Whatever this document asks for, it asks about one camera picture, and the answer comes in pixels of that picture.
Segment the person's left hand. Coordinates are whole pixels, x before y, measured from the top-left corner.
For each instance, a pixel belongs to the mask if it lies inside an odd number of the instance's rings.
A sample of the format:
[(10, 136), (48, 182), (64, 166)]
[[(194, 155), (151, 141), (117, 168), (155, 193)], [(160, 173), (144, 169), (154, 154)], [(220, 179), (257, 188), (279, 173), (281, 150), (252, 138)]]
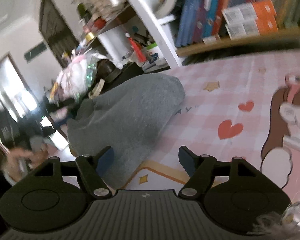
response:
[(37, 152), (32, 152), (21, 147), (12, 148), (8, 151), (0, 169), (8, 183), (13, 186), (30, 171), (46, 161), (47, 156), (46, 145), (43, 145)]

